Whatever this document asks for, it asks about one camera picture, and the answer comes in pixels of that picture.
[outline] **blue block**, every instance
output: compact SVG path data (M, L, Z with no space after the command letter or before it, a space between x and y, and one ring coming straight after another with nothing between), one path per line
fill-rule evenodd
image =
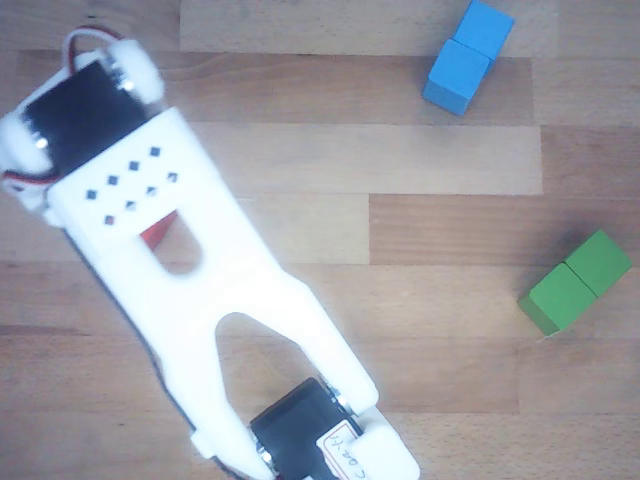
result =
M472 0L453 40L491 59L498 58L515 20L478 0Z
M489 64L488 57L447 40L429 73L422 96L445 110L463 115Z

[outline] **green cube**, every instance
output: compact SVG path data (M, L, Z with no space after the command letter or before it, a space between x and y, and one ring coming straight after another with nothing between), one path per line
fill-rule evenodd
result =
M518 304L545 335L551 335L571 325L595 299L584 282L561 263Z
M631 268L631 259L602 230L594 233L565 263L598 297Z

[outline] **wooden plank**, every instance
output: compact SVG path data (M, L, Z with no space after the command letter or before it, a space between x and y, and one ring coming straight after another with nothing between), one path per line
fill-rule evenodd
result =
M16 107L16 69L16 53L0 51L0 117Z
M372 195L371 263L556 265L598 228L640 260L640 202Z
M637 415L423 413L392 414L390 420L429 478L637 477Z
M640 58L637 2L560 0L559 52L562 56Z
M638 198L640 129L543 127L544 191L564 197Z
M174 409L133 335L4 335L0 346L4 409L104 413Z
M238 193L542 193L537 127L196 123L194 128Z
M368 263L369 204L366 195L257 195L240 204L279 261ZM0 261L77 261L61 230L24 211L14 198L0 197ZM167 262L189 262L184 228L168 239Z
M2 437L16 445L10 450L0 445L3 478L226 478L192 452L174 416L42 412L3 418ZM389 418L433 478L534 480L559 478L562 472L570 480L601 480L603 465L610 479L633 480L637 472L637 415L392 413Z
M4 409L173 411L136 338L24 339L0 337L2 383L12 385L0 390ZM356 341L352 346L380 388L381 408L500 413L518 409L515 341L403 338ZM230 337L219 343L219 352L228 398L248 415L245 421L314 374L302 352L279 338Z
M77 255L62 231L27 212L6 193L0 195L0 259L10 262L69 261Z
M311 286L349 341L413 338L541 338L515 300L548 267L288 265ZM640 339L634 268L563 338ZM0 336L134 335L111 299L77 262L0 263ZM274 333L230 316L220 338Z
M426 102L432 57L152 52L167 98L191 121L236 123L533 125L531 60L504 58L464 117ZM24 97L60 68L55 52L18 58Z
M58 50L67 33L86 24L103 25L135 37L145 48L177 50L180 0L4 2L0 14L0 50Z
M640 126L640 63L621 59L534 59L536 122Z
M366 195L254 195L240 205L278 261L369 263Z
M640 342L549 338L519 354L524 413L640 413Z
M0 444L3 479L175 479L190 471L188 429L177 412L1 414L0 438L11 439Z
M555 55L556 0L489 3L517 19L507 56ZM325 0L182 3L180 46L187 51L329 55L437 55L468 2Z

